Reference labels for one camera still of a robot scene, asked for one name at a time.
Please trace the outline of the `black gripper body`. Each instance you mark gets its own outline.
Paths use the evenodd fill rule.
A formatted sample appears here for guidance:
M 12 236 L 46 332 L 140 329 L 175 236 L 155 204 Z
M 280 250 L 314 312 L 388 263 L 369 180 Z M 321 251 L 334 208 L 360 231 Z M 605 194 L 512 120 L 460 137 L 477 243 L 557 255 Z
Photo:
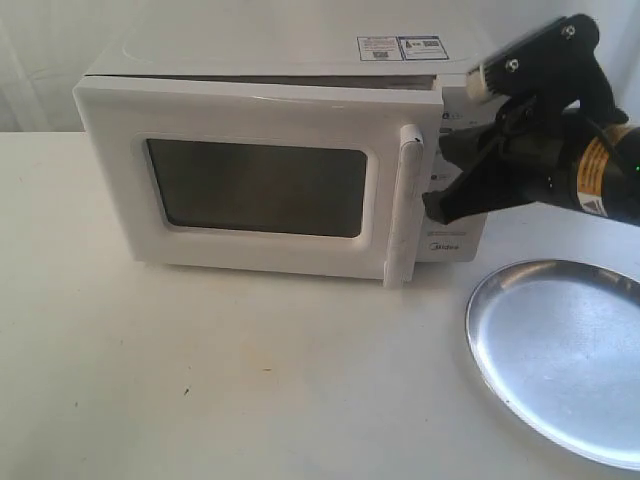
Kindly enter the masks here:
M 502 47 L 466 76 L 469 98 L 504 103 L 492 123 L 464 133 L 467 160 L 554 160 L 564 150 L 602 142 L 629 157 L 628 121 L 595 57 L 599 28 L 585 14 L 560 17 Z

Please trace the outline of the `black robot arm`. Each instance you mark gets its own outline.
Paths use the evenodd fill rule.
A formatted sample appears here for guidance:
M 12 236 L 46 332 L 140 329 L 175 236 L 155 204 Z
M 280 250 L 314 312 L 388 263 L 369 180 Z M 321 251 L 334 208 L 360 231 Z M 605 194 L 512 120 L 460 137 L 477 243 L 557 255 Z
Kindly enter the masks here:
M 492 123 L 440 138 L 461 173 L 424 194 L 430 219 L 447 225 L 540 202 L 638 225 L 639 129 L 616 104 L 599 40 L 593 18 L 563 16 L 468 72 L 473 102 L 506 101 Z

